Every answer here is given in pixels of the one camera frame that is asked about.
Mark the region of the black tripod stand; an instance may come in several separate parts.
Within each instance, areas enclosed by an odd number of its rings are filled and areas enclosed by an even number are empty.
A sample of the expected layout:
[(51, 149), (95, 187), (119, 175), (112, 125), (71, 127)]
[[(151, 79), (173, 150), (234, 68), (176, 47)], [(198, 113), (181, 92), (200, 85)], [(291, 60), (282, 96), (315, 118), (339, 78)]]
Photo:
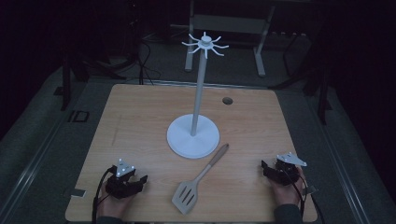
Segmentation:
[(311, 68), (303, 72), (298, 72), (295, 76), (283, 81), (279, 84), (269, 86), (269, 90), (283, 90), (288, 86), (305, 79), (306, 83), (303, 87), (305, 96), (314, 96), (318, 93), (318, 111), (317, 115), (322, 125), (326, 125), (326, 111), (331, 109), (327, 100), (329, 89), (329, 71), (323, 68)]

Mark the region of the white utensil stand with hooks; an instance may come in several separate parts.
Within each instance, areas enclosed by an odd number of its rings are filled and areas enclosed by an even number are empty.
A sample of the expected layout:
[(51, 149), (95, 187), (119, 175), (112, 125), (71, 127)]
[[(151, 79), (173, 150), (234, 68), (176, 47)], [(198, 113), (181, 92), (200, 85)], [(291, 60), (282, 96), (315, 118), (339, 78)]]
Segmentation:
[(198, 76), (193, 112), (174, 119), (167, 129), (166, 139), (169, 147), (180, 157), (187, 159), (201, 159), (211, 154), (219, 144), (219, 128), (211, 119), (200, 114), (208, 52), (212, 51), (221, 56), (217, 49), (227, 49), (217, 42), (221, 37), (213, 39), (206, 32), (200, 38), (190, 35), (192, 43), (183, 43), (187, 47), (194, 47), (189, 54), (200, 52)]

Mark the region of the person's left hand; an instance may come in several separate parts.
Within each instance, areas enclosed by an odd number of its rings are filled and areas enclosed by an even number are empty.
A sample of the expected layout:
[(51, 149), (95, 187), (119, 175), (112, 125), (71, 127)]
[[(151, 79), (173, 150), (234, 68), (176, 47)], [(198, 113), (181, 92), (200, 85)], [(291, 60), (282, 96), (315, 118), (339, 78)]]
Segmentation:
[(96, 217), (114, 217), (123, 219), (133, 198), (134, 196), (117, 199), (108, 194), (105, 187), (101, 187)]

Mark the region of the white metal desk frame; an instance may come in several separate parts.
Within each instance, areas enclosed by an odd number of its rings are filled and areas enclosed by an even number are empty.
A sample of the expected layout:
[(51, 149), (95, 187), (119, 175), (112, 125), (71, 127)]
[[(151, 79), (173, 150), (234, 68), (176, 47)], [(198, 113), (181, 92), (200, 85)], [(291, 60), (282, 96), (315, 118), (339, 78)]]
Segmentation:
[(187, 72), (190, 72), (192, 70), (193, 48), (195, 47), (195, 43), (200, 40), (200, 38), (193, 37), (193, 32), (195, 30), (229, 32), (237, 34), (254, 34), (261, 36), (259, 44), (253, 48), (253, 56), (258, 76), (264, 77), (266, 75), (266, 72), (262, 59), (262, 49), (265, 39), (268, 36), (269, 28), (272, 18), (275, 14), (276, 7), (269, 6), (265, 19), (252, 19), (196, 14), (194, 12), (194, 3), (194, 0), (190, 0), (189, 37), (188, 42), (186, 43), (188, 51), (186, 54), (184, 69)]

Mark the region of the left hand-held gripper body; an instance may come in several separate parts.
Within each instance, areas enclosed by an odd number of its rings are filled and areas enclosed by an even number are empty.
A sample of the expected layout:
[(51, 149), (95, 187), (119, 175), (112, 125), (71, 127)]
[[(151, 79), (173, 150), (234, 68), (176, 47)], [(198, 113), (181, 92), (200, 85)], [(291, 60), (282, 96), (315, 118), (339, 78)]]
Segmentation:
[(118, 164), (111, 167), (110, 173), (112, 176), (106, 182), (106, 192), (109, 195), (123, 199), (141, 191), (141, 181), (131, 181), (135, 168), (123, 159), (119, 159)]

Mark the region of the person's right hand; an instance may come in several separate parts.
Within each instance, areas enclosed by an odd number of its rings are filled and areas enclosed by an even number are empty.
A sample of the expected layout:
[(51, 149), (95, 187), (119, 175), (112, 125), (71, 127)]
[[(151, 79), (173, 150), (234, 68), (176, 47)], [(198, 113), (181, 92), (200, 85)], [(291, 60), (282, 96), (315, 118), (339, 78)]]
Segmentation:
[(300, 167), (298, 167), (297, 170), (300, 178), (293, 185), (283, 186), (273, 180), (269, 180), (278, 206), (282, 204), (299, 205), (299, 202), (302, 199), (305, 177), (303, 170)]

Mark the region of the black metal stand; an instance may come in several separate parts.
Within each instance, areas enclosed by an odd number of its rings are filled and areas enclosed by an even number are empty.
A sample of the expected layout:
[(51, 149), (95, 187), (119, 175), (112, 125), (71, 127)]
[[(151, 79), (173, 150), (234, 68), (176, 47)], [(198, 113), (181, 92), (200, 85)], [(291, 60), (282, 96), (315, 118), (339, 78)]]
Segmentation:
[(117, 75), (112, 72), (109, 68), (106, 68), (104, 65), (99, 64), (99, 62), (94, 61), (93, 59), (85, 56), (81, 53), (71, 54), (65, 53), (62, 60), (62, 85), (58, 87), (54, 94), (63, 97), (63, 103), (61, 110), (65, 111), (71, 102), (71, 72), (83, 72), (83, 64), (87, 63), (91, 65), (93, 68), (98, 69), (105, 76), (111, 77), (113, 79), (123, 79), (123, 77)]

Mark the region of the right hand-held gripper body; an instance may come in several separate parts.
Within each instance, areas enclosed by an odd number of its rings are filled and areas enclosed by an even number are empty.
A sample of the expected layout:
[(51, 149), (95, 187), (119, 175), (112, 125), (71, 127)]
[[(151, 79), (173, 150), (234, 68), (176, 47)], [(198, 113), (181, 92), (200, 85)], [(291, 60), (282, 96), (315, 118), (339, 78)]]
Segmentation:
[(305, 167), (307, 163), (295, 154), (289, 152), (276, 156), (275, 170), (271, 179), (278, 184), (287, 186), (295, 183), (300, 178), (298, 166)]

